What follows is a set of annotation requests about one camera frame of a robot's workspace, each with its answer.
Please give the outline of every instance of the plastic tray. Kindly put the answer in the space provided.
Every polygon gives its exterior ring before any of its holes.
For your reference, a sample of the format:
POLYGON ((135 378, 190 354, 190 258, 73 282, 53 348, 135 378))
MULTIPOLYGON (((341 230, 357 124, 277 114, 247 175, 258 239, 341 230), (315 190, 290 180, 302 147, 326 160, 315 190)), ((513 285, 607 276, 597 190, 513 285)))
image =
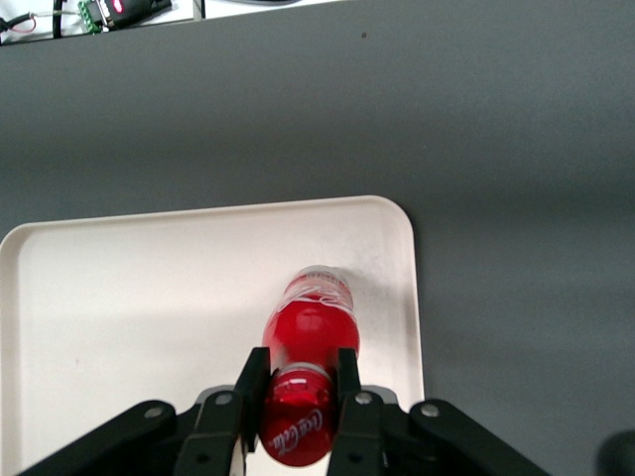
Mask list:
MULTIPOLYGON (((362 383, 424 396, 413 230, 334 198, 19 226, 0 245, 1 467, 15 474, 138 402, 233 384, 299 269, 343 270, 362 383)), ((260 448, 248 474, 285 468, 260 448)))

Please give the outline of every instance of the plastic bottle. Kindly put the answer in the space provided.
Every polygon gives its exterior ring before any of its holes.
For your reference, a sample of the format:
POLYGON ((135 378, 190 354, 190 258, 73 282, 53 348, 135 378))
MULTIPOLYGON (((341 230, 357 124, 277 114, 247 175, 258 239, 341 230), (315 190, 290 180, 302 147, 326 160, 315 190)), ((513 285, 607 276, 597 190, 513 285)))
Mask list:
POLYGON ((264 403, 260 439, 289 466, 307 466, 332 447, 337 425, 337 349, 359 351, 347 283, 334 268, 301 270, 265 327, 275 370, 264 403))

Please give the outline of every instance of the screw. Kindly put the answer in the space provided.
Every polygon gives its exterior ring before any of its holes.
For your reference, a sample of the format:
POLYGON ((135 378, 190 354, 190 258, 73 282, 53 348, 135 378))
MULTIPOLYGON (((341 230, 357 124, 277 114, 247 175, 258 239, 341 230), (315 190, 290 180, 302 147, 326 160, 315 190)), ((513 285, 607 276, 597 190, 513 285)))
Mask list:
POLYGON ((163 409, 161 407, 152 407, 151 409, 148 409, 143 414, 143 416, 147 419, 150 419, 150 418, 156 418, 162 413, 163 413, 163 409))
POLYGON ((355 396, 355 401, 360 405, 368 405, 373 401, 373 397, 368 392, 360 392, 355 396))
POLYGON ((232 399, 233 397, 231 396, 231 394, 220 394, 218 397, 216 397, 214 403, 217 405, 227 405, 229 402, 231 402, 232 399))
POLYGON ((433 404, 421 405, 421 413, 424 417, 436 418, 439 416, 439 408, 433 404))

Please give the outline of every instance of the black object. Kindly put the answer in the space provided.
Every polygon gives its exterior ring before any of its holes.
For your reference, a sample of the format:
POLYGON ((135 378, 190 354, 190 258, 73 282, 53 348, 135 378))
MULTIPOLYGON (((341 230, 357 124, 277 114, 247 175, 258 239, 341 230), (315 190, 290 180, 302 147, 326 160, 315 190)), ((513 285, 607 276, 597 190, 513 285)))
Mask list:
MULTIPOLYGON (((327 476, 547 475, 448 402, 419 402, 406 414, 391 391, 361 386, 353 349, 338 357, 340 418, 327 476)), ((269 349, 254 348, 234 387, 203 392, 179 416, 164 402, 139 404, 20 476, 244 475, 270 377, 269 349)), ((634 474, 611 472, 615 458, 632 463, 634 435, 603 447, 601 476, 634 474)))
POLYGON ((92 0, 87 3, 94 24, 108 30, 121 30, 171 7, 171 0, 92 0))
POLYGON ((597 454, 598 476, 635 476, 635 431, 609 437, 597 454))
POLYGON ((11 30, 16 25, 20 25, 28 20, 31 20, 32 15, 30 13, 25 13, 24 15, 20 15, 19 17, 12 18, 7 21, 4 18, 0 17, 0 33, 11 30))
POLYGON ((62 15, 56 15, 55 13, 62 9, 62 4, 65 0, 53 0, 53 38, 62 37, 62 15))

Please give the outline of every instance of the green terminal block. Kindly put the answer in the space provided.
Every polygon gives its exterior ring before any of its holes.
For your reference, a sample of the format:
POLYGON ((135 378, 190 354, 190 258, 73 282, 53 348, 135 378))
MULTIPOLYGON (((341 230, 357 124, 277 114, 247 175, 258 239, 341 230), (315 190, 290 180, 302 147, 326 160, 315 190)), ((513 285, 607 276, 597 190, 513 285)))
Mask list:
POLYGON ((92 15, 90 14, 90 9, 88 8, 89 3, 92 3, 92 2, 90 1, 79 2, 77 6, 79 7, 79 14, 81 15, 81 18, 83 19, 83 23, 86 26, 86 30, 88 30, 88 33, 92 33, 94 35, 95 33, 101 33, 101 27, 97 25, 92 18, 92 15))

